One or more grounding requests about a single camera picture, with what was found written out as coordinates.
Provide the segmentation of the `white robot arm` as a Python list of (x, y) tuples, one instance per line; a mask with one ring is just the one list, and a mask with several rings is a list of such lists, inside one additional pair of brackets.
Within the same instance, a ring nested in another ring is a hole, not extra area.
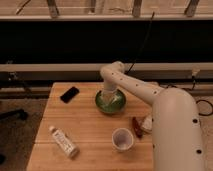
[(188, 92), (127, 76), (120, 61), (103, 66), (100, 74), (107, 101), (120, 86), (152, 107), (153, 171), (205, 171), (198, 108)]

